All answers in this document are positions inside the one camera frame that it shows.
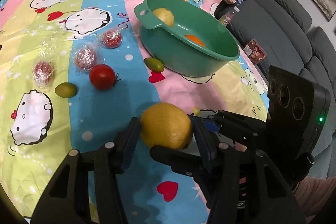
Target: couch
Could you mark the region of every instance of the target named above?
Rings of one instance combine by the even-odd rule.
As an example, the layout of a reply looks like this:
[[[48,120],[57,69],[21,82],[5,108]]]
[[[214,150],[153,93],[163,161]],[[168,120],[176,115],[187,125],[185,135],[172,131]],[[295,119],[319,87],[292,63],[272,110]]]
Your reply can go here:
[[[270,65],[283,68],[327,88],[331,103],[324,128],[314,148],[309,175],[336,176],[336,52],[322,28],[310,30],[312,19],[297,0],[246,0],[228,25],[242,47],[256,38],[266,52],[257,66],[268,79]],[[228,9],[221,2],[219,19]]]

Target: colorful patterned blanket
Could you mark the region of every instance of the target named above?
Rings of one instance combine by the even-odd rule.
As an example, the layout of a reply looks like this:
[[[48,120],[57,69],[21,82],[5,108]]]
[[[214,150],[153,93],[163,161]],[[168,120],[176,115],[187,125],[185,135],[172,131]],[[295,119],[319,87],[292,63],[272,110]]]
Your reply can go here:
[[[194,79],[165,69],[163,77],[153,81],[143,63],[149,54],[133,11],[142,1],[0,1],[0,183],[23,216],[32,215],[66,153],[72,148],[95,150],[113,140],[131,117],[139,117],[153,103],[169,102],[205,117],[225,109],[266,119],[267,87],[243,51],[210,77]],[[189,0],[211,14],[220,1]],[[122,80],[98,92],[87,74],[77,73],[71,49],[115,26],[125,28],[121,46],[102,52]],[[52,90],[39,93],[32,67],[43,41],[55,47],[57,70]],[[78,86],[77,96],[58,97],[53,89],[67,81]],[[192,178],[173,173],[148,152],[139,140],[130,168],[118,176],[129,223],[205,223],[205,200]],[[166,181],[177,185],[169,202],[157,190]],[[90,204],[92,219],[98,221],[93,176]]]

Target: pink sleeve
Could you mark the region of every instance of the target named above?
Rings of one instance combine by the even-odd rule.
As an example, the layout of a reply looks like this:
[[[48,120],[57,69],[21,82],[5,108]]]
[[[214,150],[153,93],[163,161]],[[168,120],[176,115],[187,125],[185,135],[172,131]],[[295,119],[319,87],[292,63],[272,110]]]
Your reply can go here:
[[[300,181],[294,196],[306,217],[320,212],[335,186],[336,177],[327,180],[305,177],[303,181]]]

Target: red heart print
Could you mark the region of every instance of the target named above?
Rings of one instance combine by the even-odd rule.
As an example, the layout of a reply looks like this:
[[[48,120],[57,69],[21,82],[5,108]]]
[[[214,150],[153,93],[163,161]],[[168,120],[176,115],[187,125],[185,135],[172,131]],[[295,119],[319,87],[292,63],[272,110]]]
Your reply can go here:
[[[37,12],[38,14],[41,14],[45,11],[46,8],[39,8],[39,9],[36,9],[35,12]]]
[[[164,181],[156,187],[156,190],[163,195],[165,201],[169,202],[176,197],[178,186],[177,182]]]
[[[13,113],[11,114],[11,118],[15,120],[16,115],[17,115],[17,110],[14,110]]]
[[[157,82],[160,82],[164,79],[166,79],[166,78],[162,75],[162,73],[152,71],[152,75],[149,76],[148,81],[151,82],[151,83],[157,83]]]
[[[51,20],[54,20],[54,19],[56,19],[56,18],[61,17],[62,15],[63,15],[62,12],[60,12],[60,11],[56,11],[56,12],[53,12],[53,13],[49,14],[47,20],[48,20],[48,21],[51,21]]]

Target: plastic bowl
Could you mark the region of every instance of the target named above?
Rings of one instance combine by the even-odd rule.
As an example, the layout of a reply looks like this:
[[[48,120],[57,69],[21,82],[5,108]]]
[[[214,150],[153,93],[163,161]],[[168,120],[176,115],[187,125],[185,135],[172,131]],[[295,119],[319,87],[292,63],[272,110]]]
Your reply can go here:
[[[152,11],[166,8],[174,15],[170,27]],[[239,57],[233,35],[212,15],[184,0],[144,0],[134,8],[141,22],[140,35],[149,53],[179,74],[204,77],[214,74]],[[185,35],[198,37],[206,47]]]

